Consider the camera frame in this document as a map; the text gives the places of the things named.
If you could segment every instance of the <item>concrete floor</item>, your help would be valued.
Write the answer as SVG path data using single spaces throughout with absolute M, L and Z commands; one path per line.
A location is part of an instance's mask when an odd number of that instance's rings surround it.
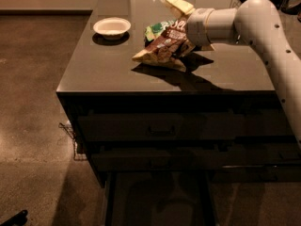
M 300 55 L 301 24 L 286 20 Z M 86 161 L 73 161 L 55 95 L 86 21 L 0 16 L 0 223 L 27 209 L 28 226 L 100 225 L 103 190 Z M 300 225 L 299 183 L 214 184 L 213 193 L 221 225 Z

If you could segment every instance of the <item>black object on floor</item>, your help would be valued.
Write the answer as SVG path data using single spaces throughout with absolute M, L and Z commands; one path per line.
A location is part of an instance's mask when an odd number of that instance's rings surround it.
M 27 210 L 23 210 L 20 213 L 16 214 L 9 220 L 5 221 L 4 223 L 0 224 L 0 226 L 23 226 L 27 222 Z

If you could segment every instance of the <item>gray countertop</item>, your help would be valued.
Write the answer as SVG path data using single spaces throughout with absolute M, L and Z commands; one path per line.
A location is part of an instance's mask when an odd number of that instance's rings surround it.
M 201 7 L 199 0 L 187 0 Z M 93 25 L 106 17 L 121 17 L 132 24 L 119 44 L 95 34 Z M 159 0 L 99 0 L 57 88 L 58 93 L 199 92 L 274 90 L 259 57 L 248 46 L 214 44 L 214 51 L 191 55 L 190 73 L 132 62 L 144 47 L 144 29 L 173 19 Z

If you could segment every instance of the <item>floor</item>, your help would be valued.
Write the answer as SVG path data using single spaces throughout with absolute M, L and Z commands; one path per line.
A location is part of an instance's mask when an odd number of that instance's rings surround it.
M 285 20 L 300 55 L 301 24 Z M 27 209 L 26 226 L 100 225 L 103 189 L 87 161 L 73 160 L 55 95 L 86 21 L 0 16 L 0 223 Z M 213 193 L 221 225 L 300 225 L 300 183 L 214 184 Z

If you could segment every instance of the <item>white bowl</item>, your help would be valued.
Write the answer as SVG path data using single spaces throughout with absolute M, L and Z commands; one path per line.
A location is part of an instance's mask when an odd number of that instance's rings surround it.
M 131 27 L 131 23 L 121 18 L 102 19 L 93 26 L 93 30 L 106 40 L 119 40 Z

